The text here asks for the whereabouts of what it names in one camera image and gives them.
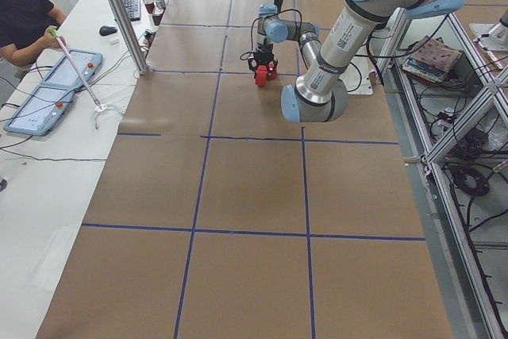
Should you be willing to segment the red block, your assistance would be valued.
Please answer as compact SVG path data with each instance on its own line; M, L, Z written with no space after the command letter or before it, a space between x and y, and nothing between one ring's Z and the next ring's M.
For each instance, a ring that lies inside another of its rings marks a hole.
M276 79L277 76L278 76L277 71L276 70L272 70L272 71L268 72L267 79L268 80L273 80L273 79Z
M268 68L264 65L260 65L255 70L255 84L258 87L264 87L267 84L268 74L269 74Z

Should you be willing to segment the metal cup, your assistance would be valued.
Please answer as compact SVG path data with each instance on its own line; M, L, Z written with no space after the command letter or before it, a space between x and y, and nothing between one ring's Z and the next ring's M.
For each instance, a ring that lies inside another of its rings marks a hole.
M154 0L154 4L157 10L165 10L166 8L165 0Z

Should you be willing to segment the stack of books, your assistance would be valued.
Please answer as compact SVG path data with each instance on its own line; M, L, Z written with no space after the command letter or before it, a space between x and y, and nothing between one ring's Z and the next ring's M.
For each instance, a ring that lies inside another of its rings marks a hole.
M431 83L441 83L461 56L460 50L424 36L402 63L402 69Z

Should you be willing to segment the black computer mouse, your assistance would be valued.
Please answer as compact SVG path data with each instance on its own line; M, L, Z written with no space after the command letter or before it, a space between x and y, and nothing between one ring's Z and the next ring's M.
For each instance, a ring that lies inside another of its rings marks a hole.
M107 37L112 34L115 34L116 32L117 32L117 28L114 26L109 26L109 25L102 25L98 31L98 33L101 37Z

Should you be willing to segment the upper teach pendant tablet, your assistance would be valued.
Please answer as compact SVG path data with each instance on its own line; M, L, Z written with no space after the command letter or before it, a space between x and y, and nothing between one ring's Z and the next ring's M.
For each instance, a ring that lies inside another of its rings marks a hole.
M87 81L102 65L103 55L99 52L71 49L69 54ZM52 70L40 81L40 85L68 91L81 87L83 82L71 61L66 56L62 56L52 67Z

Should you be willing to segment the teach pendant tablet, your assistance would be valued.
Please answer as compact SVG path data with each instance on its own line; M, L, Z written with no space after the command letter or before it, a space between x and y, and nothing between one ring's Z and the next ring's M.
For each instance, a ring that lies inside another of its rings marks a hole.
M55 127L74 96L73 89L38 86L4 125L4 130L42 137Z
M87 81L102 65L103 55L99 52L71 49L69 54ZM71 61L66 56L62 56L52 67L52 70L40 81L40 85L68 91L81 87L83 82Z

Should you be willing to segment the lower teach pendant tablet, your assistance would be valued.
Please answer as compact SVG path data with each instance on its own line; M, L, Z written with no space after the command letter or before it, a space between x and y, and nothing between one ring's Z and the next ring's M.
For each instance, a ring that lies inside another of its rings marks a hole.
M55 127L74 96L73 89L38 86L4 125L4 130L42 137Z

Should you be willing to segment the seated person black shirt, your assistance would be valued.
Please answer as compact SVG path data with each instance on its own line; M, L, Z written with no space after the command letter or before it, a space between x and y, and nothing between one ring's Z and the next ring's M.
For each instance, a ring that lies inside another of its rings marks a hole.
M1 57L25 67L45 49L59 49L50 29L58 29L66 18L50 0L1 0Z

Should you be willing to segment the aluminium frame post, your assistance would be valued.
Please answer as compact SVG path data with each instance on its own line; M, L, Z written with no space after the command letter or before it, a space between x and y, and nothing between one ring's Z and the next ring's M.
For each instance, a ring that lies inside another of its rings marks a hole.
M138 38L134 32L131 21L128 18L127 11L122 0L108 0L114 17L118 23L121 35L124 38L127 49L135 63L136 69L140 75L148 70L148 65L144 54L140 48Z

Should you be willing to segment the aluminium table frame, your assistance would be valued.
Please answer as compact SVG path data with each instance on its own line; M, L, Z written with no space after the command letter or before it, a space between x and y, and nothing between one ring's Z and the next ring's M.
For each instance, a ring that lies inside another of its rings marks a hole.
M411 21L399 10L372 42L457 338L507 335L507 54L484 36L503 12L473 4ZM441 83L402 68L423 37L461 53Z

